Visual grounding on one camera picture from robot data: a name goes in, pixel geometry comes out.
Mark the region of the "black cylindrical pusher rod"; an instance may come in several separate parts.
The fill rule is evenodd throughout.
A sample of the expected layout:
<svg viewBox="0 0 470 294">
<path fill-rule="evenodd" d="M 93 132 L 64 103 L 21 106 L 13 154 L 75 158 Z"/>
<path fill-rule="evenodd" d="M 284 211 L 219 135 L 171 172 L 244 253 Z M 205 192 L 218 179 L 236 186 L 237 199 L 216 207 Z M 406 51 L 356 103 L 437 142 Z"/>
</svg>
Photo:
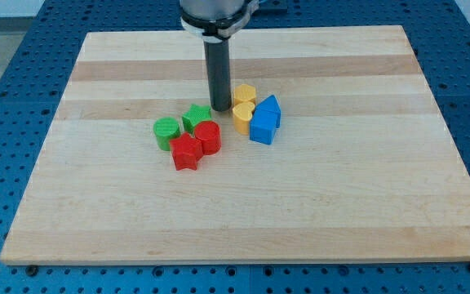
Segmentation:
<svg viewBox="0 0 470 294">
<path fill-rule="evenodd" d="M 211 108 L 227 111 L 232 105 L 229 42 L 205 42 L 204 51 Z"/>
</svg>

